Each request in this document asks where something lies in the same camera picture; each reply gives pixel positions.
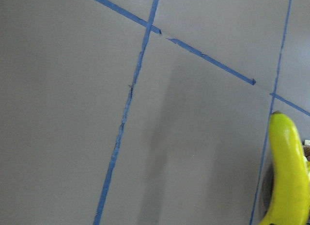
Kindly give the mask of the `wicker fruit basket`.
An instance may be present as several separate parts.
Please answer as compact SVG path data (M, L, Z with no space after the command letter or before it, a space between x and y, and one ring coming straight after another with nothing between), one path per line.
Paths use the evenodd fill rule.
M310 144L305 142L303 145L303 152L308 162L310 162Z

